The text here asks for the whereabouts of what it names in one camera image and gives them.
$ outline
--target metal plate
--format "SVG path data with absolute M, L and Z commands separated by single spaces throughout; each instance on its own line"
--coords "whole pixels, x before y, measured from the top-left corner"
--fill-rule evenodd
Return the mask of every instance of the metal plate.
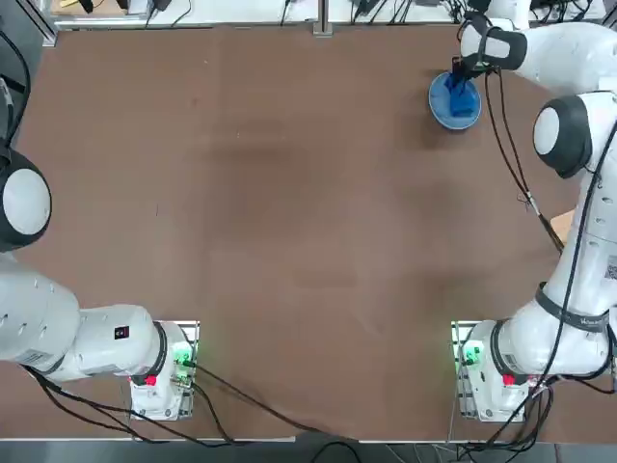
M 173 321 L 186 335 L 186 339 L 192 347 L 191 362 L 197 361 L 197 349 L 200 343 L 200 323 L 197 320 L 181 320 Z M 180 409 L 178 412 L 178 419 L 185 420 L 193 416 L 193 390 L 187 389 L 182 396 L 180 402 Z

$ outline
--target sticker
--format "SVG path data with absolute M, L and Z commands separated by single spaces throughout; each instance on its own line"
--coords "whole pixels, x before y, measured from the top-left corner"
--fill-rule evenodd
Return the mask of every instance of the sticker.
M 617 256 L 608 256 L 608 265 L 604 277 L 609 280 L 617 280 Z
M 511 369 L 518 369 L 517 358 L 512 354 L 503 354 L 503 359 L 505 360 L 508 367 Z
M 44 364 L 49 359 L 51 359 L 51 354 L 40 352 L 39 350 L 28 349 L 23 354 L 13 358 L 13 361 L 18 364 L 33 367 L 37 364 Z
M 125 340 L 128 338 L 128 326 L 119 326 L 114 330 L 114 340 Z

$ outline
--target black band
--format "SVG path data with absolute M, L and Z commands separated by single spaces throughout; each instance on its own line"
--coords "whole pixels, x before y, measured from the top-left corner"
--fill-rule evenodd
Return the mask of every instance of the black band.
M 501 328 L 506 321 L 508 320 L 498 320 L 495 323 L 493 330 L 491 331 L 491 357 L 493 357 L 493 363 L 495 364 L 495 368 L 499 372 L 499 374 L 501 376 L 506 374 L 513 376 L 514 384 L 520 386 L 521 384 L 524 384 L 527 380 L 527 375 L 516 373 L 514 370 L 512 370 L 505 362 L 505 360 L 503 360 L 501 352 L 499 351 L 499 332 L 501 331 Z
M 561 306 L 552 302 L 544 293 L 543 288 L 545 284 L 546 283 L 540 283 L 538 286 L 538 290 L 536 291 L 536 302 L 547 311 L 547 313 L 550 313 L 560 320 Z M 608 324 L 608 312 L 602 315 L 579 315 L 566 310 L 564 313 L 564 323 L 588 333 L 603 333 Z
M 158 376 L 158 374 L 163 369 L 165 365 L 165 359 L 167 358 L 167 335 L 165 334 L 165 330 L 163 326 L 158 321 L 153 321 L 154 327 L 158 332 L 158 338 L 160 340 L 160 348 L 158 349 L 158 355 L 156 356 L 156 361 L 150 369 L 144 373 L 139 375 L 131 376 L 131 379 L 137 386 L 144 386 L 146 384 L 146 378 L 149 376 Z
M 5 208 L 4 208 L 4 189 L 7 186 L 7 182 L 12 174 L 15 172 L 25 169 L 28 171 L 33 171 L 35 174 L 39 175 L 42 181 L 45 183 L 47 187 L 47 191 L 49 192 L 49 216 L 47 217 L 47 222 L 45 225 L 34 234 L 23 234 L 20 231 L 17 231 L 9 218 L 7 217 Z M 49 226 L 49 220 L 51 219 L 51 190 L 49 189 L 49 185 L 47 184 L 47 180 L 40 172 L 40 170 L 35 166 L 28 158 L 26 158 L 23 154 L 11 149 L 5 148 L 4 146 L 0 147 L 0 253 L 6 253 L 9 251 L 14 251 L 15 249 L 23 248 L 24 246 L 28 246 L 29 244 L 37 241 L 41 236 L 44 235 L 47 227 Z
M 521 67 L 524 57 L 527 54 L 527 38 L 524 34 L 520 32 L 504 31 L 499 27 L 495 27 L 484 14 L 474 14 L 470 22 L 470 27 L 480 35 L 478 52 L 463 57 L 471 68 L 475 68 L 478 62 L 480 62 L 480 65 L 488 63 L 492 67 L 509 70 L 515 70 Z M 486 55 L 485 48 L 488 38 L 507 43 L 510 47 L 508 55 L 503 58 Z
M 560 177 L 568 178 L 580 171 L 591 158 L 592 142 L 587 107 L 580 96 L 562 96 L 545 104 L 538 118 L 548 108 L 552 109 L 559 119 L 557 139 L 549 152 L 538 152 L 537 148 L 536 152 Z

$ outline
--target tabletop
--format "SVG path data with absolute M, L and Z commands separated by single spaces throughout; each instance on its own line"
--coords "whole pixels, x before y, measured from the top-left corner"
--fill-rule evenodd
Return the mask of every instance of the tabletop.
M 302 27 L 63 33 L 43 54 L 18 144 L 50 184 L 51 225 L 17 258 L 83 308 L 199 320 L 199 361 L 297 421 L 362 440 L 446 439 L 450 321 L 512 314 L 557 262 L 487 115 L 463 133 L 430 115 L 428 86 L 455 36 L 454 26 L 327 40 Z M 513 75 L 505 87 L 541 208 L 570 210 L 576 180 L 530 143 L 550 96 Z M 54 409 L 16 366 L 1 370 L 0 437 L 120 437 Z M 198 381 L 232 436 L 296 434 Z M 126 402 L 125 380 L 66 386 Z M 614 400 L 568 384 L 555 395 L 541 439 L 615 441 L 603 425 Z M 217 436 L 199 401 L 174 426 Z M 457 419 L 453 437 L 493 429 Z

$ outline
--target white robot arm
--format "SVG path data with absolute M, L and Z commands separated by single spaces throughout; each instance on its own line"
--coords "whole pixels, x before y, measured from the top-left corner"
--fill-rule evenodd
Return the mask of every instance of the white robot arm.
M 592 175 L 617 123 L 617 33 L 591 23 L 528 29 L 529 1 L 493 0 L 461 36 L 464 68 L 513 70 L 557 95 L 533 133 L 540 158 L 561 177 L 583 171 L 575 219 L 561 259 L 535 297 L 507 320 L 471 331 L 466 369 L 482 421 L 504 422 L 548 364 L 571 275 Z M 617 152 L 611 147 L 582 231 L 577 272 L 550 374 L 584 375 L 611 352 L 609 311 L 617 305 Z
M 177 361 L 195 360 L 183 331 L 152 321 L 138 306 L 82 310 L 68 289 L 13 259 L 9 251 L 47 229 L 51 194 L 42 173 L 18 152 L 2 147 L 0 161 L 0 360 L 52 381 L 128 376 L 135 411 L 178 418 L 191 371 Z

